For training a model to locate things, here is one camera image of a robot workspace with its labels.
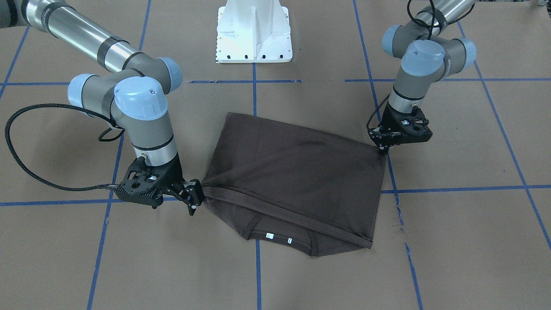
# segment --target robotic arm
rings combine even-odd
[[[68,87],[69,102],[99,113],[128,132],[136,159],[119,184],[108,186],[121,200],[150,205],[163,194],[176,197],[193,215],[204,199],[199,180],[187,182],[182,168],[165,94],[182,83],[170,58],[152,59],[78,13],[64,0],[0,1],[0,28],[32,26],[48,32],[113,74],[76,76]]]
[[[470,12],[475,2],[434,0],[433,7],[424,8],[415,18],[410,14],[412,20],[407,25],[394,25],[385,32],[384,51],[401,58],[402,64],[381,122],[374,129],[368,124],[369,136],[382,153],[395,145],[426,142],[433,135],[420,108],[430,85],[461,72],[476,58],[476,48],[469,39],[437,36]]]

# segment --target blue tape line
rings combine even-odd
[[[260,79],[256,83],[302,83],[301,79]]]
[[[105,204],[109,199],[0,202],[0,207]]]
[[[111,200],[113,198],[113,191],[109,193],[109,199]],[[94,302],[94,293],[96,291],[96,283],[98,282],[98,274],[100,272],[100,264],[101,264],[101,255],[103,254],[103,246],[105,243],[105,234],[107,233],[107,224],[109,224],[109,213],[111,212],[111,201],[107,203],[107,208],[105,209],[105,217],[104,217],[104,224],[101,229],[101,238],[100,238],[100,245],[98,247],[98,256],[96,257],[96,265],[94,269],[94,276],[92,277],[92,285],[90,287],[90,295],[88,296],[88,305],[86,307],[87,310],[92,309],[92,303]]]
[[[413,285],[415,286],[415,295],[417,296],[417,304],[419,305],[419,310],[423,310],[423,301],[421,300],[421,293],[419,292],[419,284],[417,283],[417,274],[415,273],[415,267],[413,266],[411,250],[409,249],[409,246],[407,243],[405,243],[405,245],[406,245],[406,252],[408,253],[409,268],[411,269],[411,272],[412,272]]]
[[[21,48],[23,47],[23,43],[25,43],[25,39],[27,38],[28,33],[29,33],[29,27],[27,26],[27,28],[25,29],[25,32],[23,33],[23,36],[21,37],[19,46],[15,51],[15,55],[13,56],[12,64],[9,66],[8,74],[6,74],[6,78],[4,79],[4,85],[2,85],[2,88],[0,88],[0,98],[2,98],[2,95],[4,94],[4,90],[6,89],[6,83],[8,83],[9,77],[12,75],[13,67],[15,67],[15,62],[17,61],[17,57],[19,57],[19,53],[21,52]]]
[[[529,189],[551,189],[551,184],[543,185],[528,185]],[[523,185],[512,186],[479,186],[470,188],[427,188],[427,189],[399,189],[394,191],[381,190],[381,194],[395,195],[398,194],[418,194],[418,193],[447,193],[454,191],[491,191],[491,190],[521,190],[525,189]],[[174,197],[165,197],[164,201],[177,201]],[[51,201],[13,201],[13,202],[0,202],[0,207],[12,207],[12,206],[47,206],[47,205],[84,205],[84,204],[105,204],[109,202],[108,199],[91,199],[91,200],[51,200]],[[114,204],[124,202],[119,199],[113,199],[111,201]]]
[[[546,188],[551,188],[551,184],[547,184],[547,185],[528,185],[528,188],[529,189],[546,189]]]
[[[301,79],[265,79],[265,80],[198,80],[191,81],[189,84],[250,84],[250,83],[302,83]]]
[[[145,11],[145,20],[143,23],[143,30],[142,30],[142,38],[140,39],[139,43],[139,49],[142,50],[143,47],[143,41],[145,39],[145,32],[147,31],[147,21],[149,19],[149,10],[151,9],[151,0],[148,0],[147,2],[147,9]],[[113,179],[112,182],[115,183],[117,180],[117,172],[118,172],[118,165],[121,161],[121,154],[122,154],[122,146],[124,144],[125,137],[122,136],[120,138],[120,142],[118,143],[118,151],[117,151],[117,159],[115,160],[115,167],[113,169]],[[109,223],[109,213],[111,212],[111,204],[113,199],[113,191],[109,193],[109,200],[110,202],[107,203],[107,208],[105,210],[105,219],[104,219],[104,225],[101,230],[101,238],[100,238],[100,245],[98,248],[98,257],[96,258],[96,268],[94,270],[94,276],[92,278],[92,285],[90,287],[90,296],[88,297],[88,307],[87,310],[92,309],[92,304],[94,302],[94,293],[96,290],[96,283],[98,281],[98,273],[100,270],[100,264],[101,264],[101,256],[103,254],[103,246],[105,243],[105,235],[107,233],[107,224]]]
[[[545,225],[543,224],[543,220],[541,215],[539,215],[538,208],[536,207],[536,203],[534,202],[534,199],[532,198],[532,193],[530,193],[530,190],[528,187],[526,188],[526,195],[528,195],[528,199],[530,200],[530,204],[532,205],[532,209],[534,210],[534,213],[536,214],[536,218],[538,219],[539,227],[542,229],[543,235],[545,237],[545,241],[547,241],[547,246],[549,247],[549,250],[551,250],[551,239],[549,239],[549,234],[547,233],[547,229],[545,228]]]
[[[69,82],[23,82],[5,83],[6,86],[69,85]]]
[[[212,80],[212,81],[191,81],[189,84],[245,84],[253,83],[253,80]]]
[[[260,278],[260,240],[256,239],[256,309],[262,310],[262,286]]]
[[[113,169],[113,178],[112,183],[114,184],[117,180],[118,165],[121,161],[122,154],[122,145],[125,142],[125,137],[121,136],[120,142],[118,143],[117,158],[115,160],[115,167]],[[109,214],[111,213],[111,205],[113,203],[113,191],[109,193],[109,202],[107,203],[107,208],[105,209],[105,218],[103,228],[101,229],[100,245],[98,247],[98,256],[96,257],[96,266],[94,269],[94,276],[92,277],[92,285],[90,286],[90,295],[88,296],[88,306],[87,310],[92,309],[92,304],[94,302],[94,294],[96,291],[96,283],[98,282],[98,274],[100,271],[101,256],[103,254],[103,246],[105,243],[105,235],[107,234],[107,225],[109,224]]]
[[[256,63],[252,64],[252,114],[256,116]]]
[[[398,190],[400,194],[414,193],[446,193],[450,191],[485,191],[485,190],[519,190],[525,189],[522,185],[513,186],[479,186],[471,188],[429,188],[429,189],[402,189]]]
[[[356,5],[356,0],[353,0],[353,4],[354,4],[354,13],[356,14],[356,23],[358,24],[358,31],[360,32],[361,46],[364,50],[365,65],[366,65],[366,68],[368,69],[369,83],[371,85],[371,92],[372,92],[372,95],[373,95],[373,101],[374,101],[374,104],[375,104],[375,108],[377,108],[379,101],[377,100],[377,94],[375,92],[375,85],[374,85],[374,81],[373,81],[373,76],[371,75],[371,67],[369,65],[368,52],[367,52],[367,49],[365,48],[364,35],[363,35],[362,30],[361,30],[360,17],[359,17],[359,14],[358,14],[358,6]],[[379,119],[379,122],[380,122],[381,121],[381,114],[380,114],[379,111],[377,111],[377,118]],[[398,211],[398,217],[400,219],[400,224],[401,224],[402,230],[403,230],[404,222],[403,222],[403,219],[402,219],[402,210],[399,208],[400,201],[399,201],[399,197],[398,197],[398,190],[397,190],[397,187],[396,187],[396,180],[394,178],[394,173],[392,171],[392,162],[390,160],[390,155],[387,155],[387,160],[388,160],[388,171],[390,172],[393,193],[395,195],[395,200],[396,200],[396,209]],[[423,303],[421,301],[421,294],[419,293],[419,286],[417,284],[417,276],[415,274],[415,268],[413,267],[413,262],[411,260],[411,255],[410,255],[410,252],[409,252],[409,246],[407,244],[406,244],[406,249],[407,249],[407,252],[408,252],[409,267],[411,269],[413,283],[415,285],[415,293],[417,294],[417,302],[419,304],[419,309],[423,310]]]
[[[345,79],[345,82],[394,82],[396,79],[394,78],[374,78],[374,79],[368,79],[368,78],[356,78],[356,79]],[[510,81],[510,82],[518,82],[518,81],[551,81],[551,78],[444,78],[441,79],[441,81],[444,82],[465,82],[465,81]]]
[[[139,40],[139,50],[143,48],[143,42],[145,40],[145,32],[147,31],[147,22],[149,20],[149,10],[151,9],[151,0],[147,1],[147,8],[145,9],[145,19],[143,21],[142,37]]]
[[[256,63],[252,64],[252,114],[256,116]],[[260,278],[260,240],[256,239],[256,308],[262,310],[262,282]]]
[[[461,23],[457,22],[457,26],[459,27],[459,30],[461,31],[461,35],[465,38],[465,32],[463,31],[463,27],[461,27]],[[505,139],[505,143],[507,144],[507,148],[509,149],[509,152],[511,153],[511,157],[513,158],[513,162],[515,163],[515,167],[518,171],[518,175],[522,181],[522,185],[524,186],[524,189],[526,191],[526,195],[528,196],[528,199],[530,200],[530,204],[532,205],[532,209],[534,210],[534,213],[536,214],[536,218],[538,220],[539,226],[543,232],[543,235],[545,237],[545,240],[547,241],[547,246],[549,247],[549,250],[551,250],[551,239],[549,238],[549,234],[547,233],[547,229],[545,228],[545,225],[542,221],[541,216],[539,215],[538,208],[536,207],[536,204],[534,203],[534,200],[532,199],[532,194],[530,193],[530,189],[528,188],[528,185],[526,184],[526,180],[524,179],[524,175],[522,174],[522,171],[520,169],[520,165],[518,164],[518,161],[515,156],[515,152],[512,149],[511,143],[509,141],[509,138],[507,137],[507,133],[505,132],[505,129],[503,127],[503,124],[501,123],[501,119],[499,118],[498,111],[495,108],[494,101],[491,98],[490,91],[488,91],[488,87],[486,86],[486,82],[484,78],[482,77],[482,73],[480,72],[480,68],[478,67],[477,62],[474,62],[474,67],[477,69],[478,76],[480,76],[480,79],[482,80],[482,86],[484,86],[484,91],[486,92],[486,96],[488,97],[488,101],[490,101],[490,106],[492,111],[494,112],[494,116],[496,121],[498,122],[499,129],[501,130],[501,134],[503,135],[503,138]]]
[[[375,109],[377,109],[377,106],[379,105],[379,101],[377,100],[377,94],[375,93],[375,85],[373,84],[373,76],[371,75],[371,66],[369,65],[368,50],[365,47],[364,33],[361,30],[360,15],[358,14],[358,6],[356,5],[356,0],[352,0],[352,3],[354,4],[354,14],[356,15],[356,23],[358,25],[358,31],[360,32],[361,48],[364,51],[365,67],[368,70],[368,77],[369,77],[368,81],[371,85],[371,95],[373,96],[373,103],[375,104]],[[379,121],[381,121],[381,113],[379,111],[377,111],[377,118]]]
[[[551,81],[551,78],[483,78],[484,81]]]

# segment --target cloth fold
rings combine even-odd
[[[202,181],[243,238],[310,256],[371,248],[386,157],[330,133],[229,113]]]

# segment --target brown paper floor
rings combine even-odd
[[[221,65],[225,1],[69,3],[181,66],[168,101],[186,179],[204,176],[229,111],[370,143],[365,122],[400,65],[381,38],[408,21],[404,0],[282,1],[293,61]],[[433,139],[391,150],[370,250],[313,259],[247,242],[206,209],[190,217],[175,201],[151,210],[108,191],[58,191],[2,142],[0,309],[551,308],[551,19],[536,4],[477,3],[442,34],[473,40],[477,62],[430,88]],[[81,73],[108,74],[50,35],[2,29],[0,123],[68,103]],[[128,140],[95,141],[105,127],[37,110],[12,138],[38,175],[86,186],[119,179],[133,159]]]

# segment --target black cable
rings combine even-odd
[[[432,35],[433,35],[434,21],[435,21],[435,18],[436,18],[436,8],[434,7],[434,2],[433,2],[433,0],[429,0],[429,2],[430,2],[430,9],[433,11],[433,13],[432,13],[433,19],[432,19],[432,21],[430,22],[429,36],[427,37],[427,40],[430,40],[430,38],[431,38]]]
[[[407,4],[407,12],[408,12],[408,16],[409,18],[412,20],[412,22],[416,23],[417,25],[421,26],[421,27],[425,27],[427,28],[427,30],[429,31],[429,36],[427,37],[427,40],[430,40],[430,38],[432,37],[432,34],[433,34],[433,29],[434,28],[440,28],[442,29],[442,25],[438,24],[438,25],[434,25],[434,21],[435,21],[435,15],[436,15],[436,7],[434,6],[434,2],[433,0],[429,0],[430,1],[430,8],[431,10],[433,11],[433,19],[432,19],[432,22],[431,24],[432,25],[429,25],[427,23],[425,23],[424,21],[420,20],[420,19],[417,19],[415,17],[413,17],[412,15],[412,12],[410,10],[410,5],[411,5],[411,2],[412,0],[409,0],[408,1],[408,4]],[[472,12],[472,10],[474,9],[474,4],[471,6],[471,8],[469,9],[469,11],[467,11],[463,16],[459,17],[458,19],[448,23],[448,25],[451,25],[451,24],[455,24],[456,22],[459,22],[461,19],[465,18],[467,15],[469,15],[470,12]]]
[[[72,105],[68,105],[68,104],[57,104],[57,103],[35,104],[35,105],[27,106],[26,108],[19,109],[6,122],[6,127],[4,129],[4,134],[6,136],[6,143],[8,144],[9,151],[12,154],[13,158],[15,159],[15,162],[17,162],[17,164],[21,167],[21,169],[23,169],[24,172],[26,172],[27,174],[29,174],[31,177],[35,178],[36,180],[38,180],[38,181],[40,181],[40,182],[42,182],[42,183],[44,183],[48,186],[51,186],[51,187],[56,188],[56,189],[61,189],[61,190],[87,191],[87,190],[94,190],[94,189],[113,189],[114,186],[117,186],[115,184],[99,184],[99,185],[95,185],[95,186],[89,186],[89,187],[86,187],[86,188],[68,188],[68,187],[65,187],[65,186],[60,186],[60,185],[54,184],[52,182],[49,182],[49,181],[39,177],[38,175],[33,173],[31,170],[29,170],[25,166],[25,164],[23,164],[23,162],[21,161],[21,159],[19,158],[19,156],[15,152],[15,149],[13,148],[12,139],[10,137],[10,129],[12,127],[13,121],[18,116],[20,116],[21,114],[23,114],[25,112],[28,112],[30,110],[39,109],[39,108],[62,108],[62,109],[71,109],[71,110],[81,111],[81,112],[85,112],[89,115],[94,115],[96,117],[99,117],[99,118],[107,121],[109,124],[111,124],[111,126],[117,127],[117,125],[115,124],[115,122],[113,120],[109,119],[108,117],[105,117],[104,115],[101,115],[99,113],[96,113],[94,111],[91,111],[91,110],[88,110],[88,109],[85,109],[85,108],[80,108],[78,106],[72,106]]]
[[[451,24],[455,24],[456,22],[459,22],[460,20],[462,20],[465,16],[469,15],[469,13],[474,9],[474,4],[471,6],[471,8],[469,9],[469,11],[467,11],[463,16],[459,17],[458,19],[452,21],[451,23],[448,23],[448,25],[451,25]]]
[[[122,135],[125,134],[125,130],[123,129],[115,137],[104,139],[103,137],[105,137],[105,135],[107,135],[109,132],[111,132],[111,130],[113,130],[113,129],[112,128],[107,128],[104,132],[100,133],[100,136],[98,137],[98,141],[99,142],[111,142],[111,141],[117,140],[118,138],[120,138]]]
[[[369,120],[368,120],[368,130],[374,130],[376,129],[377,127],[373,127],[373,128],[369,128],[369,124],[371,123],[371,120],[373,119],[373,116],[375,116],[375,114],[381,110],[381,107],[385,104],[385,102],[387,102],[388,100],[388,97],[390,97],[390,94],[386,95],[386,97],[381,101],[381,104],[379,104],[379,106],[377,107],[377,109],[375,109],[375,111],[373,111],[373,113],[371,113],[371,116],[369,116]]]
[[[411,5],[411,2],[412,2],[412,0],[408,1],[407,12],[408,12],[408,16],[409,16],[409,18],[411,19],[412,22],[416,23],[418,26],[427,28],[428,31],[429,31],[429,35],[433,32],[432,30],[434,28],[442,28],[442,25],[440,25],[440,24],[434,25],[434,20],[432,22],[432,26],[430,26],[429,24],[425,23],[424,21],[413,17],[412,12],[409,9],[409,6]],[[432,0],[430,2],[431,2],[431,9],[433,9],[434,14],[436,14],[436,11],[435,11],[436,8],[434,7],[434,2],[432,2]]]

